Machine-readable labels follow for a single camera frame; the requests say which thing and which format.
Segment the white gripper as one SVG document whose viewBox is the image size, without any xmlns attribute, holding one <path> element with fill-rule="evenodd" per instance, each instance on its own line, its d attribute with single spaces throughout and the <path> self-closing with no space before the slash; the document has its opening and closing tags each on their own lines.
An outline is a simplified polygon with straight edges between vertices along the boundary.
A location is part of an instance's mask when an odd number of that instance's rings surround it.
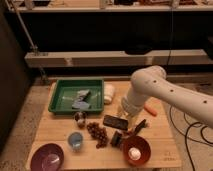
<svg viewBox="0 0 213 171">
<path fill-rule="evenodd" d="M 117 109 L 117 116 L 119 118 L 122 116 L 125 116 L 126 118 L 133 118 L 138 115 L 140 111 L 140 107 L 134 106 L 126 98 L 122 98 Z"/>
</svg>

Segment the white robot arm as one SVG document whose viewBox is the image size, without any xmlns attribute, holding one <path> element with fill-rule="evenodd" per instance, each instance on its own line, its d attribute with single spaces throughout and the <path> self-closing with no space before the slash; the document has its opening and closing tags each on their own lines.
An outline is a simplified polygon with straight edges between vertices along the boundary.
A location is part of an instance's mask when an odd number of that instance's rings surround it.
<svg viewBox="0 0 213 171">
<path fill-rule="evenodd" d="M 168 82 L 161 66 L 139 69 L 131 75 L 121 109 L 130 117 L 137 116 L 149 97 L 163 100 L 213 129 L 213 96 Z"/>
</svg>

